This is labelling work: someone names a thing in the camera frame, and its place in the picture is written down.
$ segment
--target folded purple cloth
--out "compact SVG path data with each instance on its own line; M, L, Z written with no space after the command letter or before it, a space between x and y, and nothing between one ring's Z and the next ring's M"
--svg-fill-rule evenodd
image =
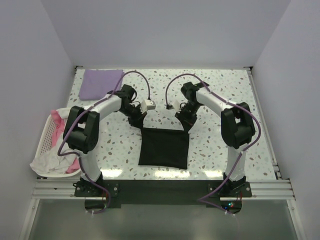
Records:
M123 70L85 70L79 91L80 100L100 100L115 89ZM122 80L116 90L121 88Z

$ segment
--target speckled table surface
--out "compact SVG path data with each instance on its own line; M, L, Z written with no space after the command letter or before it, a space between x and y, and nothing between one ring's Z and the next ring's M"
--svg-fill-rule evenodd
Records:
M169 81L182 73L196 74L208 84L210 89L232 101L249 104L252 113L260 121L246 70L210 69L140 69L150 84L151 99L156 109L150 110L144 119L146 128L182 130L175 118L175 110L166 110L165 88ZM95 101L79 100L84 69L78 69L68 100L68 107L86 106ZM185 98L180 92L182 84L197 83L191 76L173 82L168 91L169 102ZM142 77L131 73L124 77L122 84L133 86L138 93L137 101L147 98L148 90ZM190 130L188 169L162 166L139 166L141 150L140 129L131 127L127 117L120 112L107 116L100 122L99 142L94 156L103 173L104 179L119 180L216 180L223 178L227 166L227 147L221 137L221 119L210 109L203 106L197 112L198 120ZM251 147L246 155L245 173L248 180L275 180L272 156L268 150L264 132L259 142Z

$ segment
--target wall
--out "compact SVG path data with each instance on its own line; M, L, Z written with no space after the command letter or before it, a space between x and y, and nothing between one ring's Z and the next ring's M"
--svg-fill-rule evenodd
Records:
M42 0L80 66L253 66L290 0Z
M292 0L253 68L271 141L310 240L320 239L320 1Z
M72 64L39 0L0 3L0 239L18 239L51 109L64 106Z

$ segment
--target white basket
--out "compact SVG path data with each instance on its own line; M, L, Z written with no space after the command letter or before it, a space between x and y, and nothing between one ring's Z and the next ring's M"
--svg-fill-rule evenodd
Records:
M44 129L41 134L40 142L38 145L38 148L36 149L35 158L41 156L46 151L49 151L52 146L52 133L56 129L56 124L54 120L52 119L51 115L46 120ZM81 169L78 169L77 171L74 171L73 173L66 173L66 174L59 174L59 173L40 173L36 172L41 177L46 178L67 178L72 177L74 175L77 175L81 172Z

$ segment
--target pink cloth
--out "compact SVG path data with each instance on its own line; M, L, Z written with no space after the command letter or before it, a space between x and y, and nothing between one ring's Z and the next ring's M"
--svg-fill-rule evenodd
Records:
M51 140L52 140L51 147L53 148L54 146L56 146L60 135L63 134L65 131L65 121L60 117L57 110L51 110L51 117L53 119L53 122L56 125L55 130L52 133L52 138L51 138ZM80 165L79 165L78 158L75 158L72 165L69 166L69 168L67 169L67 171L65 173L71 174L71 173L77 171L79 168L80 168Z

